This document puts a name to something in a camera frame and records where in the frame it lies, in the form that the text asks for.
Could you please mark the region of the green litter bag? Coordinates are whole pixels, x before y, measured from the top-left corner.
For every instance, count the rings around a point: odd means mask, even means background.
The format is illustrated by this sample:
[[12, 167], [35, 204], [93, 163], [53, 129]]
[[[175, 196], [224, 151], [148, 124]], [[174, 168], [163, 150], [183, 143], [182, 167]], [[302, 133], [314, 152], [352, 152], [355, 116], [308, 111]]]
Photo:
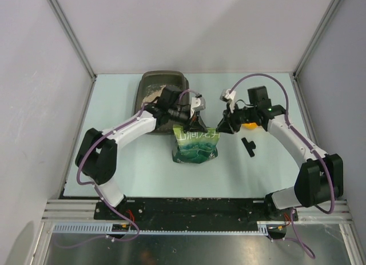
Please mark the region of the green litter bag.
[[175, 143], [172, 159], [176, 163], [201, 164], [218, 156], [220, 133], [215, 128], [208, 132], [184, 132], [181, 125], [173, 126]]

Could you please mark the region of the yellow plastic scoop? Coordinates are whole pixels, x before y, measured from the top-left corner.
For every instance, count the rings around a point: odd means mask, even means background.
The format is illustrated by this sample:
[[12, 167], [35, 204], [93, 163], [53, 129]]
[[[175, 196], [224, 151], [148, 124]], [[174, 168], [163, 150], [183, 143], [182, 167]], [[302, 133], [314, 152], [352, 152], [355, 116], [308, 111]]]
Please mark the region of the yellow plastic scoop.
[[256, 123], [244, 123], [242, 126], [248, 130], [254, 130], [258, 128], [258, 125]]

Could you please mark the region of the black bag clip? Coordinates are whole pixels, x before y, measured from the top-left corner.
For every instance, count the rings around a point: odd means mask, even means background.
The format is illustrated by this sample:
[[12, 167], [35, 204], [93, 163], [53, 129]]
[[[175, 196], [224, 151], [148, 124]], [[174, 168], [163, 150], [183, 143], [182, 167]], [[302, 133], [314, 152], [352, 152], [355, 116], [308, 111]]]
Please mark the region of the black bag clip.
[[254, 150], [256, 149], [256, 144], [254, 141], [248, 141], [246, 137], [241, 138], [242, 143], [244, 144], [249, 156], [252, 158], [255, 156]]

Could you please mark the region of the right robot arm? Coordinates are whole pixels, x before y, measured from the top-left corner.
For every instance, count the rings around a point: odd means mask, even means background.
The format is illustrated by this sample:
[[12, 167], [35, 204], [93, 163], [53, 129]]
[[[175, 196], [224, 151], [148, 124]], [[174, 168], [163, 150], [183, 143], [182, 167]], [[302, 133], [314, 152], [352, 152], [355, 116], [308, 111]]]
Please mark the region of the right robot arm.
[[235, 134], [243, 124], [255, 123], [275, 137], [299, 167], [294, 186], [265, 196], [265, 216], [277, 220], [285, 209], [318, 207], [326, 201], [330, 201], [329, 210], [333, 211], [335, 200], [344, 193], [342, 158], [338, 154], [328, 154], [303, 136], [289, 121], [286, 109], [272, 104], [266, 87], [249, 89], [250, 105], [242, 108], [238, 107], [235, 95], [232, 89], [222, 92], [220, 99], [226, 103], [226, 109], [216, 131]]

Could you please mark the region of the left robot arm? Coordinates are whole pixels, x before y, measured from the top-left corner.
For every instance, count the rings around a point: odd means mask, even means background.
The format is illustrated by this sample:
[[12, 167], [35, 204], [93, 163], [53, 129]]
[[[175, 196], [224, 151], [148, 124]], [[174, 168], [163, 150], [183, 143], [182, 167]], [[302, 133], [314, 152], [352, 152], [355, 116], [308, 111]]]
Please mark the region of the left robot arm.
[[189, 103], [181, 104], [181, 99], [189, 92], [166, 86], [160, 96], [143, 103], [134, 116], [120, 125], [103, 131], [92, 128], [85, 133], [75, 159], [77, 183], [83, 185], [81, 175], [86, 175], [89, 178], [87, 183], [108, 204], [106, 212], [112, 218], [120, 219], [126, 214], [123, 202], [126, 196], [114, 178], [119, 149], [169, 121], [181, 125], [184, 132], [207, 133], [200, 117], [200, 112], [205, 109], [204, 97], [196, 93]]

